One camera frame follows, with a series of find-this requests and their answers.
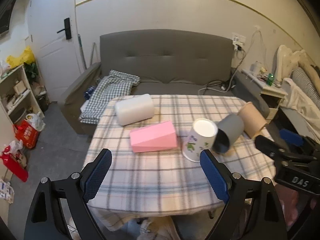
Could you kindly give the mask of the beige paper cup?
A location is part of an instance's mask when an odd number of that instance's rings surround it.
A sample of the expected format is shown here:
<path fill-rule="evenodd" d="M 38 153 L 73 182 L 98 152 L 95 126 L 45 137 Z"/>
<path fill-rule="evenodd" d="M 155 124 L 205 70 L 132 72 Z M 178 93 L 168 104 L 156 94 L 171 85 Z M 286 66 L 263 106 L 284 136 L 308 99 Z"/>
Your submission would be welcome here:
<path fill-rule="evenodd" d="M 266 119 L 252 102 L 245 103 L 238 112 L 238 116 L 244 123 L 244 131 L 251 139 L 258 136 L 267 124 Z"/>

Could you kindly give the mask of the plaid table cloth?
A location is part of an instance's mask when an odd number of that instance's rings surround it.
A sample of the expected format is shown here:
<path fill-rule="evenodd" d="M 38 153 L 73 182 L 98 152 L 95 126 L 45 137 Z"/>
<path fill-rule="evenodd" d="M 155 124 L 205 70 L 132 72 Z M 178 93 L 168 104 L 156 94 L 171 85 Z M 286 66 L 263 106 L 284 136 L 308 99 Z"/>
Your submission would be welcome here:
<path fill-rule="evenodd" d="M 129 133 L 134 128 L 171 121 L 181 144 L 193 121 L 207 118 L 219 122 L 236 114 L 244 101 L 234 96 L 153 95 L 155 116 L 128 126 L 118 123 L 112 100 L 101 117 L 86 159 L 92 162 L 107 148 L 112 165 L 90 211 L 108 230 L 116 231 L 133 218 L 191 215 L 223 206 L 198 163 L 185 158 L 180 148 L 133 153 Z"/>

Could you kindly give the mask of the white bedside table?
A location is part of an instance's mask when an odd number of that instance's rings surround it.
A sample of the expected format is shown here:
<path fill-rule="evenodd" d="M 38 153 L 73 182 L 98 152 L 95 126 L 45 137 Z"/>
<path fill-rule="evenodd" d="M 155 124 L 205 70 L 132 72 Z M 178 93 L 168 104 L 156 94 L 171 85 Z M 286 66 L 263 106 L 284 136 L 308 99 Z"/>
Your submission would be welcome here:
<path fill-rule="evenodd" d="M 259 80 L 249 70 L 242 69 L 242 74 L 246 76 L 258 89 L 259 95 L 263 98 L 269 107 L 269 114 L 266 117 L 267 123 L 269 124 L 277 114 L 280 104 L 287 96 L 287 92 L 282 88 L 277 88 L 274 84 L 268 86 L 264 81 Z"/>

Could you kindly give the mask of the red bag on floor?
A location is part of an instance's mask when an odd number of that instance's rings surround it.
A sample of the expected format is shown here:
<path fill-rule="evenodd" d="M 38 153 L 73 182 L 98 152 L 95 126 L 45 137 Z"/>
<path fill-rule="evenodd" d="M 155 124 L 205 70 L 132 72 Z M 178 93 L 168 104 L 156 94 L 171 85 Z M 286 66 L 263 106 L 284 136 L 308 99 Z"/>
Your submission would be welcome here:
<path fill-rule="evenodd" d="M 26 182 L 28 179 L 28 171 L 25 169 L 27 166 L 27 159 L 25 155 L 21 153 L 22 148 L 22 140 L 12 141 L 1 152 L 1 159 L 7 169 L 9 169 L 21 181 Z"/>

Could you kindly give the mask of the white bed sheet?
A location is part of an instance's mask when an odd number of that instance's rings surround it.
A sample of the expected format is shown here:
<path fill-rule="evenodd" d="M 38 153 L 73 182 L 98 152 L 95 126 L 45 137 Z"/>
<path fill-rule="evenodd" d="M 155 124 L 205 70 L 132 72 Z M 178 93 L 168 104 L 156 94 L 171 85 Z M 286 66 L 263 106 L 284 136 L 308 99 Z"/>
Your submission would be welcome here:
<path fill-rule="evenodd" d="M 309 126 L 319 133 L 319 109 L 313 101 L 294 83 L 291 78 L 284 78 L 282 89 L 287 95 L 281 107 L 297 111 L 307 121 Z"/>

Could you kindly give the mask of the checked folded blanket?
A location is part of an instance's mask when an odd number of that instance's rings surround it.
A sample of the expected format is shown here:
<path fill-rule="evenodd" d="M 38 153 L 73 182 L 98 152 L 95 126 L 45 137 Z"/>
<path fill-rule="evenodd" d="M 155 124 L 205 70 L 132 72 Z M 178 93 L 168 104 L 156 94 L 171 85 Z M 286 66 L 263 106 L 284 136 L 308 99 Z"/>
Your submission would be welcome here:
<path fill-rule="evenodd" d="M 110 70 L 102 78 L 90 97 L 84 111 L 79 116 L 83 124 L 98 124 L 108 103 L 117 97 L 130 95 L 131 89 L 140 83 L 140 77 L 132 74 Z"/>

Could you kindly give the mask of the white shelf unit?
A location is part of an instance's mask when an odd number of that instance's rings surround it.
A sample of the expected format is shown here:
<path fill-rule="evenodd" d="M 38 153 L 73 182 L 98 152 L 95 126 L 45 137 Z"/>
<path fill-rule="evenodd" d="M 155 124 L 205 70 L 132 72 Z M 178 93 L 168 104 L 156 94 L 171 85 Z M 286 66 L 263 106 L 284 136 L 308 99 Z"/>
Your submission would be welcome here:
<path fill-rule="evenodd" d="M 1 77 L 1 109 L 11 124 L 21 122 L 28 113 L 44 118 L 44 113 L 27 79 L 24 65 Z"/>

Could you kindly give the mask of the pink faceted cup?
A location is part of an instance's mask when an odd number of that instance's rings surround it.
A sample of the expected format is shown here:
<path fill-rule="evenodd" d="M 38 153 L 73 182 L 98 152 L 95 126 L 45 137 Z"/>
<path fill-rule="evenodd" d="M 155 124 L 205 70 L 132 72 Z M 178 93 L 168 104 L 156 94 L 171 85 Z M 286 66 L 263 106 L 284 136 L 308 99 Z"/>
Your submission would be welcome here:
<path fill-rule="evenodd" d="M 172 121 L 133 129 L 129 136 L 134 153 L 164 151 L 177 147 L 176 129 Z"/>

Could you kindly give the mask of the cream bed headboard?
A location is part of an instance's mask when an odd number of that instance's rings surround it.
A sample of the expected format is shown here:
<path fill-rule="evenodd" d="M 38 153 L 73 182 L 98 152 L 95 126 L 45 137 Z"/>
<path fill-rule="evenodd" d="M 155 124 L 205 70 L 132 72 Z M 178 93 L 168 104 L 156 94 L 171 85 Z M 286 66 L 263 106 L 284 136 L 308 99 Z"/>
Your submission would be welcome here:
<path fill-rule="evenodd" d="M 311 64 L 311 61 L 305 50 L 293 52 L 285 45 L 280 45 L 277 50 L 277 66 L 275 70 L 275 78 L 278 82 L 282 82 L 283 78 L 290 77 L 292 72 L 298 67 L 302 68 L 307 74 L 317 93 L 319 93 L 319 70 Z"/>

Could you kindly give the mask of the white door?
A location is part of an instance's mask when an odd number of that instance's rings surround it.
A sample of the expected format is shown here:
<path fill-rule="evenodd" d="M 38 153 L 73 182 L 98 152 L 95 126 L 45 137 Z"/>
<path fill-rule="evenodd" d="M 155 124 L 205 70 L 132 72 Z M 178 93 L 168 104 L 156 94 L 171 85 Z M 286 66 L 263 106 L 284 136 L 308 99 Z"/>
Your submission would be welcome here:
<path fill-rule="evenodd" d="M 66 40 L 64 19 L 70 18 L 72 38 Z M 75 0 L 30 0 L 28 30 L 50 101 L 62 93 L 84 72 L 75 23 Z"/>

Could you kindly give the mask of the grey sofa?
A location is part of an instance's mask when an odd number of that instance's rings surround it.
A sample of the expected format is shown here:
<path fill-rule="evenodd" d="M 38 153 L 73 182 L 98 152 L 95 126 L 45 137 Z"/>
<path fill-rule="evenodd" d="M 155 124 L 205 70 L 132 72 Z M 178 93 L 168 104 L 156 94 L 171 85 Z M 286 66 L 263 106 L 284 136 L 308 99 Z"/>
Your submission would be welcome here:
<path fill-rule="evenodd" d="M 72 129 L 92 135 L 96 126 L 79 121 L 84 92 L 110 70 L 140 77 L 132 95 L 217 95 L 207 85 L 224 82 L 227 96 L 250 101 L 267 117 L 269 107 L 239 71 L 233 71 L 233 42 L 225 37 L 170 29 L 101 35 L 100 61 L 91 65 L 60 96 L 58 106 Z"/>

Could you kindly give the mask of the red shopping bag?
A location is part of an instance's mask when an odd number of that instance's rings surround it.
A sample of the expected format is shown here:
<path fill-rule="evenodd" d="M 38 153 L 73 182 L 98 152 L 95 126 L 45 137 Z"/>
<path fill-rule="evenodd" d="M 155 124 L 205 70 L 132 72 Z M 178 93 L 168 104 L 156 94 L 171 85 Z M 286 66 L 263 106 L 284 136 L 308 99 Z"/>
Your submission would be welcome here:
<path fill-rule="evenodd" d="M 14 124 L 15 137 L 22 141 L 24 147 L 32 150 L 45 126 L 46 124 L 39 115 L 27 114 L 19 124 Z"/>

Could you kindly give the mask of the grey plastic cup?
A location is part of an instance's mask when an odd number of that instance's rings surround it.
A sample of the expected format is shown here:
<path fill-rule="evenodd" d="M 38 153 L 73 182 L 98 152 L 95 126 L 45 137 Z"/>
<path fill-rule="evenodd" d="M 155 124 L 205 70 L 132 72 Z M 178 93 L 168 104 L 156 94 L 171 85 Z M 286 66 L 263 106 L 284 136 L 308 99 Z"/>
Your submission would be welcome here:
<path fill-rule="evenodd" d="M 218 132 L 213 144 L 216 153 L 224 154 L 237 141 L 244 131 L 244 122 L 240 116 L 230 114 L 222 119 L 218 124 Z"/>

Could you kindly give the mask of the green bottle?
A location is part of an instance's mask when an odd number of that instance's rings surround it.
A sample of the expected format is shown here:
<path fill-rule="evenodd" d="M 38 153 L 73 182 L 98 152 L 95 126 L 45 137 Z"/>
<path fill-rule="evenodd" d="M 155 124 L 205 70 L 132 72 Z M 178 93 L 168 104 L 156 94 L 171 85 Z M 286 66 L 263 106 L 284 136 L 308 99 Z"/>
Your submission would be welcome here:
<path fill-rule="evenodd" d="M 272 73 L 269 73 L 267 76 L 266 84 L 268 86 L 272 86 L 274 82 L 274 75 Z"/>

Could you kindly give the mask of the white floral paper cup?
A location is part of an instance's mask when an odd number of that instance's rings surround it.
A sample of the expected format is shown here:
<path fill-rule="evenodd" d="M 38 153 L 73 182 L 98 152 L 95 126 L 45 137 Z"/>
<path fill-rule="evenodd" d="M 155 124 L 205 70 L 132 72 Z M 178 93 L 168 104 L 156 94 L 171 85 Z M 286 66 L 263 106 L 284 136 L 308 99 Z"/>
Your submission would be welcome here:
<path fill-rule="evenodd" d="M 192 162 L 200 162 L 200 153 L 213 146 L 218 127 L 216 123 L 209 119 L 199 118 L 193 122 L 182 145 L 183 155 Z"/>

